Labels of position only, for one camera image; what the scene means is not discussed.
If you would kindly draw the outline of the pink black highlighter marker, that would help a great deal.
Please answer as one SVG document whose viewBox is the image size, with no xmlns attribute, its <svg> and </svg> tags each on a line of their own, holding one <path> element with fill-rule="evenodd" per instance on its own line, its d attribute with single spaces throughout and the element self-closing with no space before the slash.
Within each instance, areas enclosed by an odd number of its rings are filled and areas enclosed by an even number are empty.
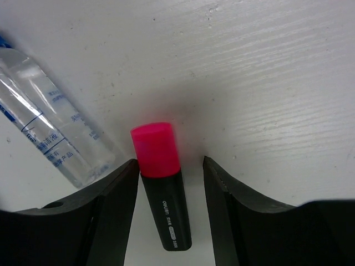
<svg viewBox="0 0 355 266">
<path fill-rule="evenodd" d="M 130 134 L 163 248 L 186 251 L 192 238 L 173 127 L 156 122 L 138 126 Z"/>
</svg>

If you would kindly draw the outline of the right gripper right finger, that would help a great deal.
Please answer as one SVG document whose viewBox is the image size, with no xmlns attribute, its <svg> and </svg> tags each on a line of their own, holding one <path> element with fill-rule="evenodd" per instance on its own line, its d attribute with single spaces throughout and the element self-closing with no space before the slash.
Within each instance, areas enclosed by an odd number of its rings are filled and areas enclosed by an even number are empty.
<svg viewBox="0 0 355 266">
<path fill-rule="evenodd" d="M 354 200 L 292 206 L 203 161 L 216 265 L 353 265 Z"/>
</svg>

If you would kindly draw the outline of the small blue capped glue bottle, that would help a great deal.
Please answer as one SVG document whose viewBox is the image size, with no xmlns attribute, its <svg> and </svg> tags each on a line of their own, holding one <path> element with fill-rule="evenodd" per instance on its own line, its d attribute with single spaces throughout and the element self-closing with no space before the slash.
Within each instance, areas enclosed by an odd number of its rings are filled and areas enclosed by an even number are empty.
<svg viewBox="0 0 355 266">
<path fill-rule="evenodd" d="M 1 112 L 75 187 L 106 176 L 115 155 L 26 54 L 1 39 Z"/>
</svg>

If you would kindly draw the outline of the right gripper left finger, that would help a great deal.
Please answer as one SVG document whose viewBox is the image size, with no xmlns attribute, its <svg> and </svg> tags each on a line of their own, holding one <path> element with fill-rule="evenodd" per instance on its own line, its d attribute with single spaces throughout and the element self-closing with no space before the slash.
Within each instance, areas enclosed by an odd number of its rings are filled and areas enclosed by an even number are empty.
<svg viewBox="0 0 355 266">
<path fill-rule="evenodd" d="M 132 159 L 43 208 L 2 211 L 1 264 L 123 265 L 138 179 Z"/>
</svg>

